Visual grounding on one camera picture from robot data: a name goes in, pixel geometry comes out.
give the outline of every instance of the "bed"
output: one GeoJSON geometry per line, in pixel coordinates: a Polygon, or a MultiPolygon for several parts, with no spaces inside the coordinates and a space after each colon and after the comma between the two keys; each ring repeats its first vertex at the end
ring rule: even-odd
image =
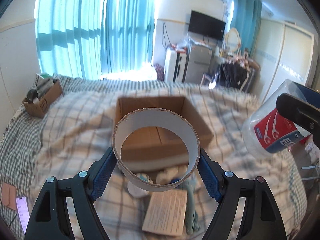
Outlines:
{"type": "MultiPolygon", "coordinates": [[[[111,145],[116,99],[127,95],[185,95],[201,114],[214,137],[206,149],[224,170],[238,177],[267,180],[279,206],[288,236],[296,233],[307,208],[301,177],[292,155],[284,150],[260,160],[249,154],[241,136],[244,120],[259,107],[252,95],[235,89],[206,87],[160,81],[88,81],[56,75],[64,92],[51,105],[43,119],[29,116],[21,107],[8,125],[0,142],[0,184],[14,185],[18,196],[26,196],[31,212],[45,179],[73,177],[86,170],[111,145]]],[[[95,208],[110,239],[169,239],[141,231],[148,198],[134,199],[126,190],[127,179],[115,169],[104,195],[95,208]]],[[[175,239],[201,239],[217,203],[204,185],[195,193],[201,229],[192,236],[175,239]]],[[[236,239],[244,208],[240,199],[229,239],[236,239]]],[[[1,216],[9,223],[17,239],[23,231],[16,212],[1,206],[1,216]]],[[[68,210],[76,239],[82,239],[72,200],[68,210]]]]}

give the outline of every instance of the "tape roll core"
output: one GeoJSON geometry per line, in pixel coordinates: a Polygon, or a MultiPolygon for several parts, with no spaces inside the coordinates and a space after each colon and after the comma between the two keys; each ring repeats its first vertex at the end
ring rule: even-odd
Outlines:
{"type": "Polygon", "coordinates": [[[124,175],[134,185],[147,191],[161,192],[177,187],[191,175],[200,158],[200,141],[191,124],[182,116],[162,108],[139,109],[124,116],[113,132],[112,147],[124,175]],[[146,182],[135,176],[121,160],[121,148],[125,139],[135,130],[150,126],[162,127],[174,132],[187,147],[188,168],[183,178],[175,183],[160,185],[146,182]]]}

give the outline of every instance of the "blue textured rubber pad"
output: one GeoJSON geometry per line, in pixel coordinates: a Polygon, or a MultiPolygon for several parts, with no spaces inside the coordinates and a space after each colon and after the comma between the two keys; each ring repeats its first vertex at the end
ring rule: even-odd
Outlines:
{"type": "Polygon", "coordinates": [[[116,156],[113,152],[111,152],[97,173],[97,176],[93,180],[93,189],[91,193],[91,198],[93,201],[96,201],[98,197],[102,196],[116,163],[116,156]]]}
{"type": "Polygon", "coordinates": [[[220,202],[220,200],[222,199],[222,195],[219,191],[219,182],[215,174],[211,170],[209,164],[201,155],[197,168],[205,185],[205,188],[209,193],[209,196],[214,198],[217,202],[220,202]]]}

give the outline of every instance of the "black robotic claw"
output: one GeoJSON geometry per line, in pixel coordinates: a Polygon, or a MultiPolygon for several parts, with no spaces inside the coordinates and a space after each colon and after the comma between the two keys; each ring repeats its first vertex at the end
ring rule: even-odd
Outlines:
{"type": "MultiPolygon", "coordinates": [[[[88,171],[81,171],[70,179],[48,178],[33,207],[25,240],[75,239],[66,197],[73,198],[84,239],[108,240],[93,202],[102,195],[115,165],[116,157],[109,148],[88,171]]],[[[228,238],[240,197],[246,201],[237,240],[286,240],[281,214],[263,177],[240,179],[211,161],[203,149],[197,168],[209,195],[219,202],[203,240],[228,238]]]]}

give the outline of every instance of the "teal curtain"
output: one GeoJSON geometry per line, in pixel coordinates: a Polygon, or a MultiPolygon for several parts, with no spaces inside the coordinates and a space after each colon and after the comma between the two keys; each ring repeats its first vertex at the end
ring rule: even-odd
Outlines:
{"type": "Polygon", "coordinates": [[[104,0],[36,0],[36,44],[42,72],[98,79],[104,0]]]}
{"type": "Polygon", "coordinates": [[[104,0],[103,19],[103,74],[138,70],[151,62],[154,0],[104,0]]]}
{"type": "Polygon", "coordinates": [[[236,28],[241,37],[241,51],[249,49],[252,57],[261,22],[262,2],[260,0],[233,0],[234,11],[231,28],[236,28]]]}

